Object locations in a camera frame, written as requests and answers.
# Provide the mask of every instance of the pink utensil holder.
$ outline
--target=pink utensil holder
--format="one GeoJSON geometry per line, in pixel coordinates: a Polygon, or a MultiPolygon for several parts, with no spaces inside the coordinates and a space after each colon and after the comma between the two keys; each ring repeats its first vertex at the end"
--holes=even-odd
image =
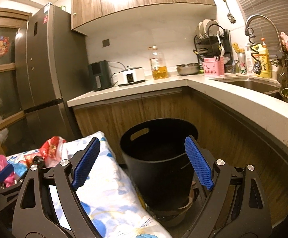
{"type": "Polygon", "coordinates": [[[205,58],[202,63],[205,71],[205,77],[224,77],[224,64],[223,58],[219,61],[216,58],[205,58]]]}

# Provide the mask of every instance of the window blinds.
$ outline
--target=window blinds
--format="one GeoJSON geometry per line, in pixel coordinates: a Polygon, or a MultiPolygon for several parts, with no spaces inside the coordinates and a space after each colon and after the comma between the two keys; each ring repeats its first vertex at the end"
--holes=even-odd
{"type": "MultiPolygon", "coordinates": [[[[239,3],[246,18],[252,14],[262,14],[275,23],[279,33],[283,31],[288,35],[288,0],[239,0],[239,3]]],[[[261,38],[264,37],[270,57],[275,57],[278,50],[278,38],[270,23],[264,19],[257,19],[251,22],[250,27],[256,35],[254,41],[262,43],[261,38]]]]}

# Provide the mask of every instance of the spiral faucet hose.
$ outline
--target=spiral faucet hose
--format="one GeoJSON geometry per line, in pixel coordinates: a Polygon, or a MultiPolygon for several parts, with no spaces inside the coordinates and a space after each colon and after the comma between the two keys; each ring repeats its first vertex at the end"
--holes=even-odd
{"type": "Polygon", "coordinates": [[[255,42],[253,42],[253,41],[251,40],[251,39],[253,39],[253,38],[256,37],[256,36],[254,35],[254,30],[253,30],[253,28],[248,27],[247,30],[245,31],[245,35],[246,35],[246,36],[249,36],[249,42],[252,44],[252,45],[250,46],[250,49],[253,51],[253,52],[251,53],[251,56],[252,56],[252,57],[254,58],[254,60],[256,61],[256,63],[254,63],[254,65],[253,65],[253,69],[252,69],[252,70],[253,70],[253,72],[254,72],[255,74],[260,75],[260,74],[261,74],[261,71],[262,71],[261,61],[254,57],[254,55],[258,55],[259,52],[258,52],[257,50],[255,50],[255,49],[253,49],[253,47],[256,47],[258,44],[255,43],[255,42]]]}

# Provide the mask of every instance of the hanging spatula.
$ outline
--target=hanging spatula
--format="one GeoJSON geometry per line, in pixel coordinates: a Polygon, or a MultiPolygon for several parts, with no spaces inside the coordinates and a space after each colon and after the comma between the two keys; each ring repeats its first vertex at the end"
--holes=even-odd
{"type": "Polygon", "coordinates": [[[228,13],[228,15],[227,15],[229,21],[230,21],[232,24],[236,23],[237,21],[236,21],[235,18],[232,16],[232,14],[231,14],[231,12],[230,12],[230,9],[229,9],[229,6],[228,6],[226,0],[223,0],[223,1],[225,2],[226,6],[227,6],[227,8],[228,8],[228,10],[229,10],[229,13],[228,13]]]}

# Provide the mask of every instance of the glass door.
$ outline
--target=glass door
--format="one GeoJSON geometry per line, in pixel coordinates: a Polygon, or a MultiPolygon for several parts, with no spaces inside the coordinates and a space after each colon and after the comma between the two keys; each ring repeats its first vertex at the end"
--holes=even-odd
{"type": "Polygon", "coordinates": [[[24,22],[0,17],[0,154],[6,156],[36,148],[20,104],[15,74],[15,39],[24,22]]]}

